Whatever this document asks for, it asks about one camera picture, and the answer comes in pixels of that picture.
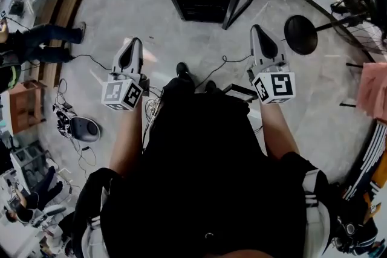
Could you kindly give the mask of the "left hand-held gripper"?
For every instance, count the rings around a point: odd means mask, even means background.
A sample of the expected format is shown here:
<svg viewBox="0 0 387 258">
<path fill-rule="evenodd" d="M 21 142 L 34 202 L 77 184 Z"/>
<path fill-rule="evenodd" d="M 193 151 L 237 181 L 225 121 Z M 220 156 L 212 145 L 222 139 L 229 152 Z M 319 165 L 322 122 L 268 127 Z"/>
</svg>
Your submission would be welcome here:
<svg viewBox="0 0 387 258">
<path fill-rule="evenodd" d="M 143 44 L 134 37 L 114 57 L 113 72 L 102 83 L 101 104 L 114 111 L 133 111 L 142 96 L 149 95 L 149 79 L 141 74 L 142 66 Z"/>
</svg>

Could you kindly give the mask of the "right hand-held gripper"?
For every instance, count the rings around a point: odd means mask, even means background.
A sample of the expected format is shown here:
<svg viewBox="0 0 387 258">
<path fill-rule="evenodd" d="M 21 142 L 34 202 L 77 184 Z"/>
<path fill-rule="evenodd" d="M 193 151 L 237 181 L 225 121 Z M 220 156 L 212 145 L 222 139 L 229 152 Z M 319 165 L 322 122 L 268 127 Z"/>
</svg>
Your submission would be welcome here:
<svg viewBox="0 0 387 258">
<path fill-rule="evenodd" d="M 295 73 L 285 62 L 284 45 L 268 29 L 255 24 L 250 29 L 254 65 L 247 73 L 263 105 L 284 103 L 296 96 Z"/>
</svg>

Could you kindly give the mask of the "person's left forearm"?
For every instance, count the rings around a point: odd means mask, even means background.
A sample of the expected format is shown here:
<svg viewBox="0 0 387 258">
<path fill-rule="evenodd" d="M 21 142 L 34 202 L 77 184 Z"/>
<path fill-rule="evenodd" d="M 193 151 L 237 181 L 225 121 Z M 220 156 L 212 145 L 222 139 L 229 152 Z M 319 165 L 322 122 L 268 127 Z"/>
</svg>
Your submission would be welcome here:
<svg viewBox="0 0 387 258">
<path fill-rule="evenodd" d="M 120 114 L 120 126 L 109 168 L 126 178 L 134 169 L 142 150 L 142 99 L 131 112 Z"/>
</svg>

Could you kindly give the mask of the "person's right forearm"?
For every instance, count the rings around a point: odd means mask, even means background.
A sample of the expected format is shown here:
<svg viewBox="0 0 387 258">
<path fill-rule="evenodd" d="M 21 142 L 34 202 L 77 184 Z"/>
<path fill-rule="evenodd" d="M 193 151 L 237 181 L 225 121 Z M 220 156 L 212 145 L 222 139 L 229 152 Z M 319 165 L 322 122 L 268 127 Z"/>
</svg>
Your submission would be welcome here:
<svg viewBox="0 0 387 258">
<path fill-rule="evenodd" d="M 260 104 L 262 130 L 269 156 L 280 160 L 285 154 L 299 154 L 299 148 L 278 104 Z"/>
</svg>

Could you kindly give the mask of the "black standing fan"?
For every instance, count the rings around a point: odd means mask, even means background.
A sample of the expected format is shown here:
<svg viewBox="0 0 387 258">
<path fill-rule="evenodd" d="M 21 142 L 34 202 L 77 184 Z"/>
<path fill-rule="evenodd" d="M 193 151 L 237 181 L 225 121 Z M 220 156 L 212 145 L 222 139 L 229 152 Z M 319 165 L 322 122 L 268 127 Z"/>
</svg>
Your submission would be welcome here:
<svg viewBox="0 0 387 258">
<path fill-rule="evenodd" d="M 372 0 L 368 8 L 352 10 L 343 0 L 330 5 L 330 21 L 315 26 L 302 15 L 294 15 L 284 25 L 285 40 L 301 55 L 311 54 L 318 33 L 333 29 L 345 42 L 368 53 L 387 54 L 387 0 Z"/>
</svg>

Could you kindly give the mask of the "person's left shoe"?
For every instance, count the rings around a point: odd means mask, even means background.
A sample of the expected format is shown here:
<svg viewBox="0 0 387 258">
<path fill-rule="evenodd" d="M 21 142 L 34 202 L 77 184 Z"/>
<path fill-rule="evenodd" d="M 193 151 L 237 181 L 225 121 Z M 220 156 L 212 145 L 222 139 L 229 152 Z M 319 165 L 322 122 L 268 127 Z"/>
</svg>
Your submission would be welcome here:
<svg viewBox="0 0 387 258">
<path fill-rule="evenodd" d="M 189 69 L 184 62 L 179 62 L 176 66 L 177 77 L 181 79 L 190 79 Z"/>
</svg>

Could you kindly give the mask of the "grey round helmet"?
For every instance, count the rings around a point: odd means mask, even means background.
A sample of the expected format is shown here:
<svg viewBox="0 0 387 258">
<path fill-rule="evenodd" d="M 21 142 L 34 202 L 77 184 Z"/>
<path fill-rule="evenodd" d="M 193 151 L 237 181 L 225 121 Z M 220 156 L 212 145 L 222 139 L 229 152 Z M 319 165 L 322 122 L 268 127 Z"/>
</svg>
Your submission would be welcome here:
<svg viewBox="0 0 387 258">
<path fill-rule="evenodd" d="M 80 116 L 70 118 L 72 137 L 85 143 L 93 143 L 100 139 L 99 125 L 92 119 Z"/>
</svg>

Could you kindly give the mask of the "chair with pink cloth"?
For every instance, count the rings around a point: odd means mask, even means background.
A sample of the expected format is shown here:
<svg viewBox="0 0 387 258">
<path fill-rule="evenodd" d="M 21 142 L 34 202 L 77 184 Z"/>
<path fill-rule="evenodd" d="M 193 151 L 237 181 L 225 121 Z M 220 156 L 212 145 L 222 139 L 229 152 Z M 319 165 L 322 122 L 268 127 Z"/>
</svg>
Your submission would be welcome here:
<svg viewBox="0 0 387 258">
<path fill-rule="evenodd" d="M 361 69 L 361 76 L 356 104 L 342 103 L 341 106 L 360 109 L 367 116 L 387 124 L 387 62 L 345 65 Z"/>
</svg>

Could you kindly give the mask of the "reddish wooden crate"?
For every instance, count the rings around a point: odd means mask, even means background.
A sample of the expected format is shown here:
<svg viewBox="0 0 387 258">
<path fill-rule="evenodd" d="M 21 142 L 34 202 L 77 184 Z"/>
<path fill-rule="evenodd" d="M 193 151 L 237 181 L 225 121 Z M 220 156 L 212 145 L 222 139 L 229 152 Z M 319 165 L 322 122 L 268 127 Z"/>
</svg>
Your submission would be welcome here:
<svg viewBox="0 0 387 258">
<path fill-rule="evenodd" d="M 2 115 L 11 136 L 46 121 L 43 115 L 45 88 L 43 83 L 29 80 L 2 93 Z"/>
</svg>

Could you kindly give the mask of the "person's torso in black shirt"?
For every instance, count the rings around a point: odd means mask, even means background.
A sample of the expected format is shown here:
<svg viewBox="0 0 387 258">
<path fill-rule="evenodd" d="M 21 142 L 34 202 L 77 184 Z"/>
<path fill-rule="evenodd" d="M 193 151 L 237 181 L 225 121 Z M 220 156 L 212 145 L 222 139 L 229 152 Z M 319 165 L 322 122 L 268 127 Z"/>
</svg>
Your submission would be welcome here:
<svg viewBox="0 0 387 258">
<path fill-rule="evenodd" d="M 332 240 L 325 174 L 261 148 L 249 106 L 173 78 L 126 177 L 90 174 L 74 213 L 76 258 L 320 258 Z"/>
</svg>

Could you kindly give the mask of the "black white striped cloth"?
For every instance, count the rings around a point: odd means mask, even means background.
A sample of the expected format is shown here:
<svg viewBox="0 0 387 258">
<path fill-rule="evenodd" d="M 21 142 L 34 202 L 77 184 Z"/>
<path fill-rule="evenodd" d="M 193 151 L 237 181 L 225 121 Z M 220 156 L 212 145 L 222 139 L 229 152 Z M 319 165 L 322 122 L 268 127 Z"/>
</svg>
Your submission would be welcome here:
<svg viewBox="0 0 387 258">
<path fill-rule="evenodd" d="M 370 132 L 353 164 L 343 185 L 343 198 L 350 201 L 355 196 L 368 193 L 373 200 L 381 189 L 381 185 L 372 180 L 372 176 L 382 162 L 387 139 L 387 124 L 374 121 Z"/>
</svg>

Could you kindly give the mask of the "white shelf rack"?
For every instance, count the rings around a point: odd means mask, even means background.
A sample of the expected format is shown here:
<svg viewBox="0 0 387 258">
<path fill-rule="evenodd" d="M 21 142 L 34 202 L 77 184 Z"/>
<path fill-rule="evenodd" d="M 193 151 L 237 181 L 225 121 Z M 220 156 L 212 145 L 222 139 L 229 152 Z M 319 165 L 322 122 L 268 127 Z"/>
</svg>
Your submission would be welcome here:
<svg viewBox="0 0 387 258">
<path fill-rule="evenodd" d="M 18 176 L 18 181 L 30 193 L 46 174 L 47 155 L 39 141 L 34 141 L 25 147 L 11 152 L 12 165 Z"/>
</svg>

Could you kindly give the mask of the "orange cushion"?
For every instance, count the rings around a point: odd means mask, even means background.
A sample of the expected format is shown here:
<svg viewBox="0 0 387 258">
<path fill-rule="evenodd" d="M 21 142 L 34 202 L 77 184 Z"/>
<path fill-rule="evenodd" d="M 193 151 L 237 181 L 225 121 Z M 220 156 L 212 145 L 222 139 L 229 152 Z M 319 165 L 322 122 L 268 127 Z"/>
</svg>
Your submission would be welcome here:
<svg viewBox="0 0 387 258">
<path fill-rule="evenodd" d="M 387 182 L 387 150 L 383 152 L 379 164 L 371 177 L 371 180 L 363 195 L 368 207 L 372 206 L 372 200 Z"/>
</svg>

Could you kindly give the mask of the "black backpack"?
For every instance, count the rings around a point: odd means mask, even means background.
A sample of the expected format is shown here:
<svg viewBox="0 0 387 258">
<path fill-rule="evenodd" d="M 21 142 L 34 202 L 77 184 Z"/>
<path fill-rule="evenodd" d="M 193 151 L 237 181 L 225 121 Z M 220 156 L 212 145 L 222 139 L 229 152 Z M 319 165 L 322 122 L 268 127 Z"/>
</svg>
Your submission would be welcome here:
<svg viewBox="0 0 387 258">
<path fill-rule="evenodd" d="M 341 253 L 360 256 L 372 250 L 378 232 L 373 219 L 365 224 L 355 224 L 338 217 L 333 245 Z"/>
</svg>

